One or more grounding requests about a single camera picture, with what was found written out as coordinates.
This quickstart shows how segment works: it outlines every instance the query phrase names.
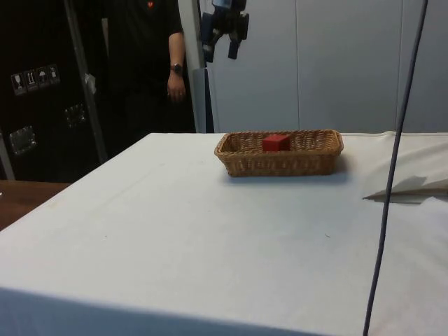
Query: wicker basket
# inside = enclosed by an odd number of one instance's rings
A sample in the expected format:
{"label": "wicker basket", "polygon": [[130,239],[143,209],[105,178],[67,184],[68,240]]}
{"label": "wicker basket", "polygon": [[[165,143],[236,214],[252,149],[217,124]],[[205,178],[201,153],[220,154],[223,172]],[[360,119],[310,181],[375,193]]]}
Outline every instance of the wicker basket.
{"label": "wicker basket", "polygon": [[[263,152],[263,139],[271,134],[289,135],[291,150]],[[330,175],[343,149],[341,134],[329,129],[238,132],[226,134],[215,154],[233,177]]]}

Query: black cabinet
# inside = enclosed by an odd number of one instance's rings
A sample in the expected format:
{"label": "black cabinet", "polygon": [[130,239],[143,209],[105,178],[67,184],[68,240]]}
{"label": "black cabinet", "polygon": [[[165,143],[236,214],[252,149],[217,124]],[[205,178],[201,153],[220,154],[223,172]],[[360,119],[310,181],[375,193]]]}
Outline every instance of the black cabinet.
{"label": "black cabinet", "polygon": [[16,179],[74,182],[99,165],[63,0],[0,10],[0,128]]}

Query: wooden surface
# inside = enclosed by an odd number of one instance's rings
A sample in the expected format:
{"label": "wooden surface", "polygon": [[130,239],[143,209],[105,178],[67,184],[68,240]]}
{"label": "wooden surface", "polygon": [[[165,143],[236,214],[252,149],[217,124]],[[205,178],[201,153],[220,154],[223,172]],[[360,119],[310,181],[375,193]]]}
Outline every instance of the wooden surface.
{"label": "wooden surface", "polygon": [[59,183],[0,181],[0,231],[68,186]]}

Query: person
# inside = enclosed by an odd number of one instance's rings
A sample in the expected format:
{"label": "person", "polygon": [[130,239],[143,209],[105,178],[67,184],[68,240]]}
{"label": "person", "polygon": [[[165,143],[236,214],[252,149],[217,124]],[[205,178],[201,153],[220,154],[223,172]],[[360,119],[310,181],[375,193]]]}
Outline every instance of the person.
{"label": "person", "polygon": [[111,156],[151,132],[194,132],[177,0],[104,0]]}

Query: sticker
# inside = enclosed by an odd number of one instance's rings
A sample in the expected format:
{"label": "sticker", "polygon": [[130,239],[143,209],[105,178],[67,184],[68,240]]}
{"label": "sticker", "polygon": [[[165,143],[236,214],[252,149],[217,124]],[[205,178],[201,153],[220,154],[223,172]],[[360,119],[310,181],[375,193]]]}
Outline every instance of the sticker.
{"label": "sticker", "polygon": [[28,91],[31,92],[39,89],[35,70],[28,70],[23,73],[23,76],[25,77],[25,83],[27,84]]}
{"label": "sticker", "polygon": [[27,93],[27,86],[23,79],[23,74],[15,73],[11,75],[11,81],[13,82],[13,89],[16,96]]}
{"label": "sticker", "polygon": [[55,64],[48,67],[48,76],[50,77],[50,84],[55,85],[61,83],[59,70],[57,70],[57,66]]}
{"label": "sticker", "polygon": [[46,88],[50,84],[49,71],[46,67],[37,69],[37,81],[41,89]]}

